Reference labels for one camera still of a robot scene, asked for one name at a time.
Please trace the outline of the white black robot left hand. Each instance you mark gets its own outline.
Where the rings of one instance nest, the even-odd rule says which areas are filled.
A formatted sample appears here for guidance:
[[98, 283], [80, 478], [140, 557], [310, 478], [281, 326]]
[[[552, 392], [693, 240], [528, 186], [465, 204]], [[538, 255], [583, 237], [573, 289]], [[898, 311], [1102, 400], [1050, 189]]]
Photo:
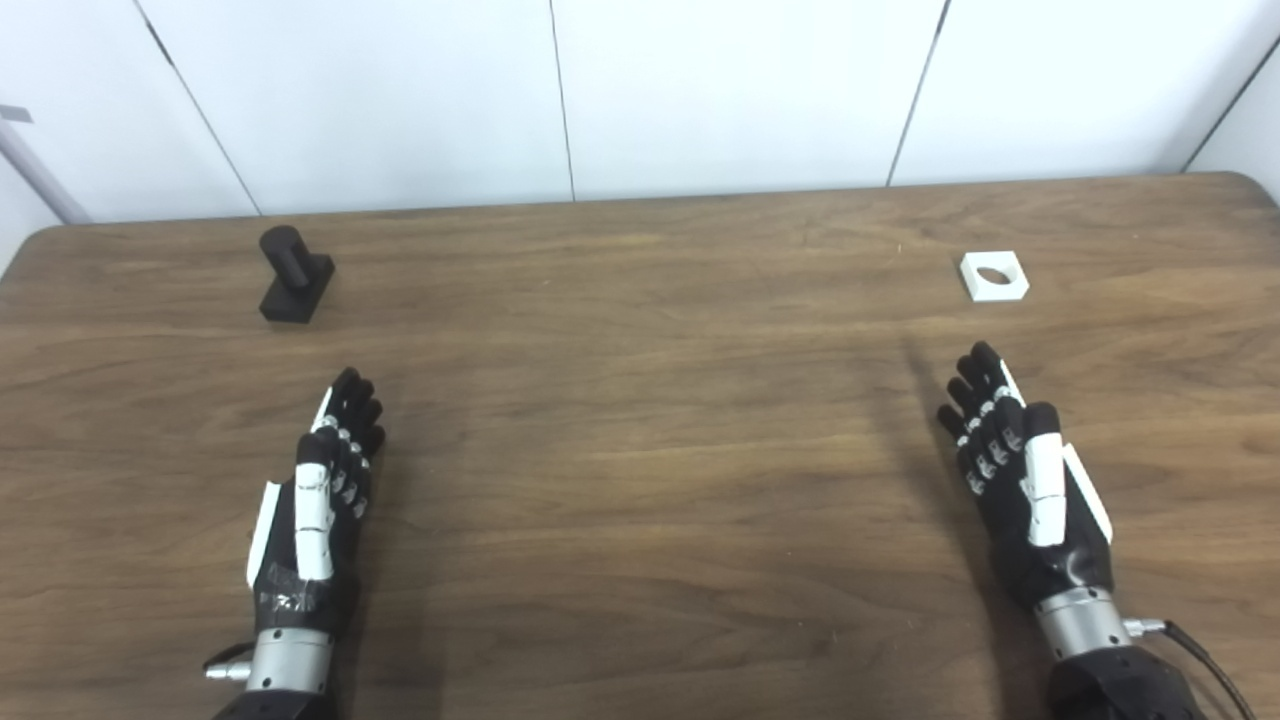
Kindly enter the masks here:
[[387, 439], [371, 380], [352, 366], [329, 386], [296, 446], [294, 469], [266, 483], [246, 568], [253, 629], [346, 633], [361, 592], [357, 552]]

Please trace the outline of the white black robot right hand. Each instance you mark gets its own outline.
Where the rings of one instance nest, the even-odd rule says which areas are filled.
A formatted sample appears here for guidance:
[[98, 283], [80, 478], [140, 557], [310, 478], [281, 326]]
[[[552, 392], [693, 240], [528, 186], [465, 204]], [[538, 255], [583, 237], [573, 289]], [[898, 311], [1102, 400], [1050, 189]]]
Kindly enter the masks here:
[[1059, 410], [1025, 400], [984, 341], [956, 361], [956, 373], [936, 416], [954, 443], [1000, 585], [1024, 609], [1076, 588], [1114, 591], [1110, 519]]

